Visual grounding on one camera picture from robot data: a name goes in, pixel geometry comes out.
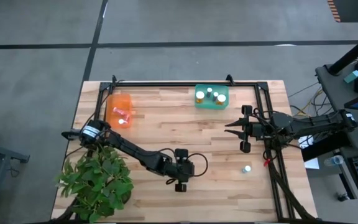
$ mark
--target red clip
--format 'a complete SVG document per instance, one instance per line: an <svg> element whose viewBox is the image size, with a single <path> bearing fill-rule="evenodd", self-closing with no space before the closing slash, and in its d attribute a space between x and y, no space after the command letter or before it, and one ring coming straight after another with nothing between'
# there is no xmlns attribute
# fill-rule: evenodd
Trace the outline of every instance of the red clip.
<svg viewBox="0 0 358 224"><path fill-rule="evenodd" d="M267 164L269 164L269 162L270 162L270 159L267 159L264 163L264 166L267 166Z"/></svg>

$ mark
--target green plant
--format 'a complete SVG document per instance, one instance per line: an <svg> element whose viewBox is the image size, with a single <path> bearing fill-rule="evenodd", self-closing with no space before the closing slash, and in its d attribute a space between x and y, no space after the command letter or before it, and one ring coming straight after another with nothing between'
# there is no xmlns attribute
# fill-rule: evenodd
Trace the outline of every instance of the green plant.
<svg viewBox="0 0 358 224"><path fill-rule="evenodd" d="M94 223L124 208L134 188L128 175L123 157L113 147L98 146L91 157L84 155L75 165L67 159L57 179L62 196L76 194L72 212Z"/></svg>

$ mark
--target black metal frame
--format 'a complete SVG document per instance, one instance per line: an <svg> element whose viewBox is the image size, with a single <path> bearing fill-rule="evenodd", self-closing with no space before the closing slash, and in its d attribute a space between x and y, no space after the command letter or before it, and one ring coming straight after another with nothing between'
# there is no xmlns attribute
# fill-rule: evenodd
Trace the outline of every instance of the black metal frame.
<svg viewBox="0 0 358 224"><path fill-rule="evenodd" d="M262 103L262 97L260 92L263 91L265 95L266 105L267 105L267 111L273 110L272 101L270 99L270 93L269 93L269 86L267 82L235 82L233 80L233 77L231 75L227 75L226 81L221 82L209 82L209 81L188 81L188 82L116 82L115 77L113 77L112 82L101 82L99 86L99 94L98 99L96 101L96 109L94 114L94 119L99 118L100 109L102 106L102 99L103 94L105 90L109 90L109 94L112 93L114 87L152 87L152 86L196 86L197 84L204 84L204 85L225 85L225 86L243 86L243 87L252 87L255 91L255 97L257 102L257 107L259 109L259 116L265 119L265 113L263 103ZM265 149L267 150L267 155L271 156L272 153L269 148L267 148L267 145L265 144ZM284 183L288 186L288 178L287 173L285 171L285 164L284 164L284 158L281 151L277 151L277 162L278 162L278 170L279 173L284 181ZM278 186L275 179L272 178L271 175L271 169L269 169L269 177L270 182L272 185L272 193L273 193L273 199L274 204L276 208L276 214L277 219L281 220L283 219L283 211L282 211L282 204L280 201L280 195L278 192ZM291 202L289 201L288 197L284 195L286 204L287 204L287 210L288 210L288 216L290 220L295 220L295 213L293 206L291 205Z"/></svg>

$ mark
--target desk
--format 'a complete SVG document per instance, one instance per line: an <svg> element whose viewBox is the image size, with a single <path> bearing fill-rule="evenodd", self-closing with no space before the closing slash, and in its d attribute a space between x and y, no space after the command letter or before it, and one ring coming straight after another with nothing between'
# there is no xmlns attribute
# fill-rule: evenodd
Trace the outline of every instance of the desk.
<svg viewBox="0 0 358 224"><path fill-rule="evenodd" d="M84 82L74 128L81 128L95 109L100 82ZM269 81L274 110L290 113L282 81ZM262 141L252 144L251 153L239 150L240 140L225 133L224 125L242 116L241 106L256 107L255 92L249 87L229 87L229 105L225 110L200 110L194 106L194 87L117 87L114 94L132 97L133 124L116 129L124 138L146 150L181 147L189 153L203 153L209 169L202 177L192 178L186 193L165 185L168 177L146 171L136 160L128 158L134 189L124 210L116 211L106 222L252 222L275 221L276 213L269 171L264 167ZM78 148L71 142L67 153ZM76 161L85 150L70 156ZM283 151L290 188L300 203L316 216L313 197L299 149ZM202 157L194 157L196 173L205 168ZM243 174L241 169L252 166ZM280 194L283 209L285 202ZM58 217L74 197L61 198L57 192L52 218Z"/></svg>
<svg viewBox="0 0 358 224"><path fill-rule="evenodd" d="M358 97L358 93L353 90L353 83L347 84L343 81L346 75L354 71L354 66L354 64L351 64L344 68L338 77L330 75L325 67L319 67L316 69L318 80L321 83L324 92L327 94L334 110L344 109L345 103ZM346 110L351 112L354 119L358 122L358 110ZM348 166L351 176L358 189L358 176L350 161L350 158L358 157L358 127L353 132L347 133L346 135L351 143L351 147L342 147L341 154L345 158L346 165Z"/></svg>

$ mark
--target teal object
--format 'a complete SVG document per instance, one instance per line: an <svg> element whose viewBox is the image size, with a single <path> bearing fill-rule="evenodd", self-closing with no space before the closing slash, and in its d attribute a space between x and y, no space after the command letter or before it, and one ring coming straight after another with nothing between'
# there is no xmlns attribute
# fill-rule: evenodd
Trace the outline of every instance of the teal object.
<svg viewBox="0 0 358 224"><path fill-rule="evenodd" d="M358 78L358 71L354 70L352 73L348 74L343 80L346 83L351 83L353 82L356 78Z"/></svg>
<svg viewBox="0 0 358 224"><path fill-rule="evenodd" d="M207 95L207 88L212 88L211 96L208 97ZM200 109L209 109L209 110L223 110L226 108L229 104L229 88L227 86L221 86L221 85L204 85L204 84L198 84L196 85L194 94L194 103L197 108ZM202 91L204 93L204 98L202 103L197 103L196 100L196 93ZM217 105L216 101L213 101L214 98L214 92L217 92L219 94L223 94L226 96L226 101L223 103L223 105Z"/></svg>

